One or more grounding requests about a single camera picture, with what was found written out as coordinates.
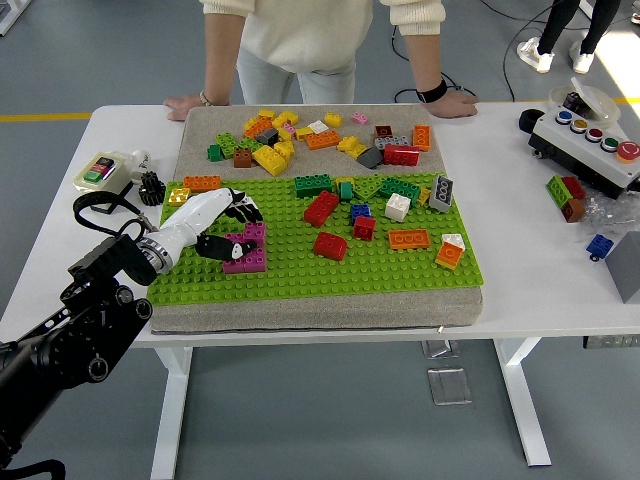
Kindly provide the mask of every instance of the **robotic arm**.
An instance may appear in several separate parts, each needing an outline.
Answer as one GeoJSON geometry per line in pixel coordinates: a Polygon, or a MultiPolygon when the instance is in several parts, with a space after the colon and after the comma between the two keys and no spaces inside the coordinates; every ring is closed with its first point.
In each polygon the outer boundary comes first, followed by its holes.
{"type": "MultiPolygon", "coordinates": [[[[52,471],[46,462],[24,472],[4,469],[60,393],[104,381],[151,318],[149,301],[134,299],[131,289],[114,278],[117,273],[123,270],[136,283],[150,285],[192,245],[208,258],[239,258],[255,243],[234,243],[207,235],[206,229],[223,214],[242,222],[262,220],[250,197],[228,188],[190,198],[160,230],[109,192],[83,195],[73,209],[81,225],[111,236],[68,269],[73,282],[60,295],[64,308],[19,340],[0,344],[0,480],[52,471]],[[125,206],[138,218],[116,232],[80,215],[90,205],[108,202],[125,206]],[[136,239],[124,233],[132,223],[141,228],[136,239]]],[[[64,478],[64,468],[62,476],[53,478],[64,478]]]]}

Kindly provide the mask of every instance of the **person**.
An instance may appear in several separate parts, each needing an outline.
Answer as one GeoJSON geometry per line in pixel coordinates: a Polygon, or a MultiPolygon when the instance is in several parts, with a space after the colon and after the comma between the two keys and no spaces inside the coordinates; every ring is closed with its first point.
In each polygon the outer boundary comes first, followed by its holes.
{"type": "MultiPolygon", "coordinates": [[[[355,52],[373,0],[200,0],[205,13],[204,90],[170,97],[167,118],[202,105],[228,105],[235,69],[247,105],[284,103],[294,76],[304,103],[353,103],[355,52]]],[[[381,0],[404,36],[419,99],[438,117],[477,113],[477,98],[446,88],[440,74],[440,0],[381,0]]]]}
{"type": "MultiPolygon", "coordinates": [[[[555,56],[553,47],[579,6],[580,0],[554,0],[542,35],[518,45],[520,59],[538,73],[547,73],[555,56]]],[[[587,36],[569,49],[574,72],[584,74],[589,71],[596,46],[611,25],[619,6],[620,0],[596,0],[587,36]]]]}

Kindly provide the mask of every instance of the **person's arm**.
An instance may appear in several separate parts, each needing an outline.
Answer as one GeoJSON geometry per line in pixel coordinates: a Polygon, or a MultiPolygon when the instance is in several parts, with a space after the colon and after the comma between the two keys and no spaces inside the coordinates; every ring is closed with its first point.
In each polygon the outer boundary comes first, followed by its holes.
{"type": "MultiPolygon", "coordinates": [[[[206,14],[204,17],[206,48],[204,96],[212,105],[228,105],[245,17],[217,13],[206,14]]],[[[167,115],[169,120],[184,121],[189,110],[193,107],[201,107],[203,103],[199,94],[192,94],[179,98],[167,98],[164,105],[173,108],[167,115]]]]}
{"type": "MultiPolygon", "coordinates": [[[[407,54],[419,92],[437,88],[442,82],[440,66],[440,35],[406,35],[407,54]]],[[[447,90],[445,95],[432,103],[424,103],[429,113],[436,117],[455,118],[476,115],[474,106],[478,99],[471,95],[447,90]]]]}

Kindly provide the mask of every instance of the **gray floor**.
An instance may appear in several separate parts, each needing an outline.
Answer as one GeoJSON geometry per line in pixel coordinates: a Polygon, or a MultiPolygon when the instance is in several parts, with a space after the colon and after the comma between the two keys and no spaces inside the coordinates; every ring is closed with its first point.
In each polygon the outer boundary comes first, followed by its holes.
{"type": "MultiPolygon", "coordinates": [[[[550,1],[517,2],[518,8],[489,3],[531,18],[550,1]]],[[[630,4],[623,2],[612,30],[639,33],[625,19],[630,4]]],[[[411,86],[408,65],[390,48],[387,11],[374,5],[374,25],[358,53],[357,103],[392,102],[411,86]]],[[[444,71],[483,101],[510,101],[502,60],[526,22],[498,16],[479,1],[445,5],[444,71]]],[[[587,25],[580,13],[570,24],[587,25]]],[[[518,40],[536,33],[528,29],[518,40]]],[[[557,51],[566,52],[580,34],[565,32],[557,51]]],[[[538,75],[513,48],[506,70],[517,100],[544,99],[568,84],[566,55],[538,75]]],[[[637,52],[629,55],[637,59],[637,52]]],[[[0,115],[158,104],[199,91],[202,71],[196,0],[33,0],[0,38],[0,115]]],[[[597,61],[583,81],[621,96],[597,61]]],[[[290,100],[299,101],[299,93],[290,100]]],[[[242,103],[238,89],[232,101],[242,103]]],[[[621,126],[640,138],[638,118],[621,109],[621,126]]],[[[0,123],[0,312],[86,124],[0,123]]],[[[198,350],[176,478],[638,477],[637,349],[585,351],[579,338],[545,339],[536,347],[524,367],[554,465],[528,468],[491,342],[465,341],[461,348],[462,356],[449,362],[426,360],[418,343],[198,350]],[[465,368],[472,404],[433,404],[426,370],[441,365],[465,368]]],[[[66,463],[70,479],[148,478],[165,379],[153,351],[130,351],[104,384],[65,392],[12,465],[54,457],[66,463]]]]}

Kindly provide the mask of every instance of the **white sneaker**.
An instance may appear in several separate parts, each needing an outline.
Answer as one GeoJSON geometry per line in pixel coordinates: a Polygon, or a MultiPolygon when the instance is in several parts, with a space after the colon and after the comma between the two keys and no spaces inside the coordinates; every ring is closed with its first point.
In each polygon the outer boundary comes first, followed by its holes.
{"type": "Polygon", "coordinates": [[[553,53],[545,53],[540,55],[538,53],[538,43],[540,37],[533,37],[527,42],[522,42],[518,45],[518,56],[527,65],[531,65],[533,69],[538,73],[547,73],[551,68],[551,61],[553,60],[553,53]]]}
{"type": "Polygon", "coordinates": [[[580,53],[582,42],[577,41],[569,49],[569,56],[573,60],[573,71],[576,73],[587,73],[593,62],[593,53],[580,53]]]}

